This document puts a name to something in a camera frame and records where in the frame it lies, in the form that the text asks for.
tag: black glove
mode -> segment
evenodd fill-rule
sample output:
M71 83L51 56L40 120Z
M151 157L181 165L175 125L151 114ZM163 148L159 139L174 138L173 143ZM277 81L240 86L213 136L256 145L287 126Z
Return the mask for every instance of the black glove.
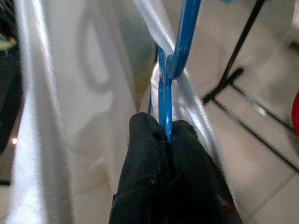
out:
M130 120L130 143L111 224L236 224L239 215L224 178L185 121L172 125L171 148L156 120Z

